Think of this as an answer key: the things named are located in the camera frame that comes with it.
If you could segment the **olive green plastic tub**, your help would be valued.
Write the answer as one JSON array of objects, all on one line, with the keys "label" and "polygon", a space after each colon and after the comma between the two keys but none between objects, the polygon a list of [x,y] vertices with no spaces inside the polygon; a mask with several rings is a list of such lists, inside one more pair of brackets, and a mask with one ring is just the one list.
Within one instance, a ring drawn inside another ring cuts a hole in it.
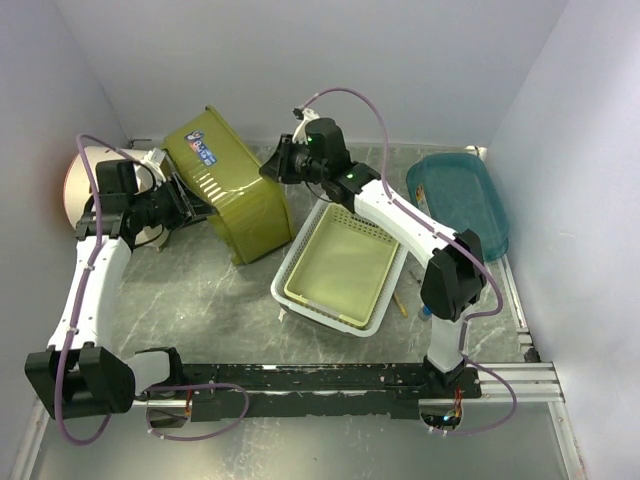
[{"label": "olive green plastic tub", "polygon": [[293,240],[283,189],[259,173],[257,157],[213,106],[168,134],[162,148],[189,189],[214,207],[208,221],[233,264],[250,264]]}]

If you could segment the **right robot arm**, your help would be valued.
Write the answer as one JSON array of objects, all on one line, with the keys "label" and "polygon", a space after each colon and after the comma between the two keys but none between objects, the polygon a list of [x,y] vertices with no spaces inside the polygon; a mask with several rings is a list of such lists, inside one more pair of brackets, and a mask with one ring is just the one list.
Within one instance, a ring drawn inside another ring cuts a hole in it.
[{"label": "right robot arm", "polygon": [[311,109],[297,109],[294,115],[298,126],[281,136],[261,174],[281,184],[320,186],[327,200],[382,228],[422,265],[420,297],[432,314],[424,384],[431,395],[448,396],[465,368],[463,319],[487,283],[478,235],[436,222],[398,195],[376,170],[353,161],[333,119]]}]

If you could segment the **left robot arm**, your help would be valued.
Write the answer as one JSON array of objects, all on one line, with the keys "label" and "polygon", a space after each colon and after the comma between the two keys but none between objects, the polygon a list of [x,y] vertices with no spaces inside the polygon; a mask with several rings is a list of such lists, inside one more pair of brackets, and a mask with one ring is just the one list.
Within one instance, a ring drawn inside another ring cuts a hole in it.
[{"label": "left robot arm", "polygon": [[63,314],[46,349],[25,361],[27,379],[54,419],[125,413],[149,389],[173,399],[187,385],[175,348],[151,348],[123,360],[111,350],[110,328],[138,234],[155,227],[179,230],[216,210],[176,174],[140,190],[136,165],[97,164],[98,192],[76,225],[76,267]]}]

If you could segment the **aluminium front frame rail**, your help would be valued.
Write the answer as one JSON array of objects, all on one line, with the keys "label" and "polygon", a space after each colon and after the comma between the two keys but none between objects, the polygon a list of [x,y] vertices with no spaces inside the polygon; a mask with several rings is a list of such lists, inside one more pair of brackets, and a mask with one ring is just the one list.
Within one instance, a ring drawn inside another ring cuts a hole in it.
[{"label": "aluminium front frame rail", "polygon": [[107,427],[69,422],[76,447],[36,406],[13,470],[16,479],[582,479],[585,470],[564,395],[549,363],[489,364],[481,394],[463,400],[461,426],[434,432],[424,414],[445,400],[424,400],[408,419],[387,416],[234,415],[186,423],[163,437],[148,418],[183,419],[181,401],[137,402]]}]

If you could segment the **small blue capped vial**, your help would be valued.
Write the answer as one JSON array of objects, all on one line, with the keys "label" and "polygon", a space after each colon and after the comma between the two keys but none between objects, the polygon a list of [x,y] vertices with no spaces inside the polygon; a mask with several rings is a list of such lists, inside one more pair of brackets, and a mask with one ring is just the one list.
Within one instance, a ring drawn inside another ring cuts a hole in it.
[{"label": "small blue capped vial", "polygon": [[429,321],[432,318],[432,312],[426,305],[423,305],[418,316],[422,321]]}]

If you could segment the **translucent blue plastic container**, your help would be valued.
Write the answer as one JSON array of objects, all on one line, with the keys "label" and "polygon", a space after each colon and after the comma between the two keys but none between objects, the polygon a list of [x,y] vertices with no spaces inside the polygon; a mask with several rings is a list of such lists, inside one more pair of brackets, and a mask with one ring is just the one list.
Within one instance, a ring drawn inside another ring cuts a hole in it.
[{"label": "translucent blue plastic container", "polygon": [[408,170],[411,203],[435,221],[480,238],[483,258],[493,262],[509,246],[509,222],[484,162],[470,153],[426,156]]}]

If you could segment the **yellow pencil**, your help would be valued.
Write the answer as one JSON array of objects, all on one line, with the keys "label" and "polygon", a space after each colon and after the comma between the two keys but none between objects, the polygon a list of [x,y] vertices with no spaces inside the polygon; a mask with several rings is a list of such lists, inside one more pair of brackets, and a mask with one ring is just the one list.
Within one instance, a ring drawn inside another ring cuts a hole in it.
[{"label": "yellow pencil", "polygon": [[401,301],[401,299],[400,299],[399,295],[398,295],[396,292],[394,292],[394,293],[393,293],[393,299],[394,299],[394,301],[395,301],[395,303],[396,303],[396,305],[397,305],[397,307],[398,307],[399,311],[401,312],[401,314],[402,314],[405,318],[408,318],[408,312],[407,312],[407,309],[406,309],[405,305],[402,303],[402,301]]}]

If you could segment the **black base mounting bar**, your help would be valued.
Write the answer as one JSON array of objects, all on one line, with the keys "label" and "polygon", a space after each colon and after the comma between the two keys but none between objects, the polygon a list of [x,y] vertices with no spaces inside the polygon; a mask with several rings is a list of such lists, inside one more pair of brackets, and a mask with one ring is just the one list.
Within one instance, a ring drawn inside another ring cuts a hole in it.
[{"label": "black base mounting bar", "polygon": [[144,393],[149,408],[190,408],[194,422],[243,418],[382,415],[418,419],[424,405],[481,397],[477,370],[444,381],[423,363],[186,364],[183,389]]}]

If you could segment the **beige cylindrical roll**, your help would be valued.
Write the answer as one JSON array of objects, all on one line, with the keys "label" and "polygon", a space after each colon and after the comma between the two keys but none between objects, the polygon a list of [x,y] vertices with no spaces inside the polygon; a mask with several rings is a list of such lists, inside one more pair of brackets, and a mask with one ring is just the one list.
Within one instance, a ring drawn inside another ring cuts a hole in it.
[{"label": "beige cylindrical roll", "polygon": [[[124,152],[141,162],[147,152],[145,150],[125,149]],[[124,160],[122,155],[104,146],[88,146],[85,153],[92,173],[95,174],[96,165],[107,160]],[[149,173],[139,165],[134,166],[139,191],[152,187],[153,172]],[[63,203],[67,219],[72,227],[80,220],[86,202],[91,198],[91,188],[80,155],[71,162],[67,171],[63,187]],[[160,251],[169,237],[169,233],[161,226],[145,227],[136,237],[137,247],[154,248]]]}]

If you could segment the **clear syringe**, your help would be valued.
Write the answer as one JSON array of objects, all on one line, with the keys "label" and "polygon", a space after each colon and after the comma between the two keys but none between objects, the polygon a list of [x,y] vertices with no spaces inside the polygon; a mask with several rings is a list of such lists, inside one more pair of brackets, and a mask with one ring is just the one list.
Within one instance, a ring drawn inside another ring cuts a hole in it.
[{"label": "clear syringe", "polygon": [[410,270],[409,274],[411,275],[411,277],[419,284],[421,285],[423,283],[423,276],[419,273],[416,272],[414,270]]}]

